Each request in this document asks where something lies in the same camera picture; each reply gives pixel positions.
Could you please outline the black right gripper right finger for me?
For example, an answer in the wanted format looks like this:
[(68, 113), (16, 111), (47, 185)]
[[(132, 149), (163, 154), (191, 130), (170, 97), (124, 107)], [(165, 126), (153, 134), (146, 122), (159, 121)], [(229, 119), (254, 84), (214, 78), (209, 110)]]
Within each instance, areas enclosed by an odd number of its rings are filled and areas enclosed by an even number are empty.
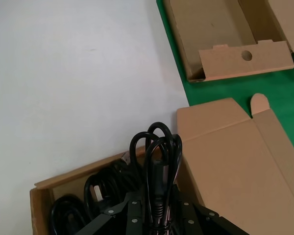
[(201, 204), (194, 203), (178, 186), (172, 189), (174, 235), (246, 235), (247, 232)]

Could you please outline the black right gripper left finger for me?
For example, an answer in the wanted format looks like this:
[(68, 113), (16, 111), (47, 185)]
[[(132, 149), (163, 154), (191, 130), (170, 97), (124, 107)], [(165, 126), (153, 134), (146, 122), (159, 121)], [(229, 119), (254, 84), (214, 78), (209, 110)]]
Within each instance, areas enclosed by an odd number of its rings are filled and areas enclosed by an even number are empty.
[(81, 229), (79, 235), (142, 235), (142, 197), (127, 193), (122, 203), (108, 208)]

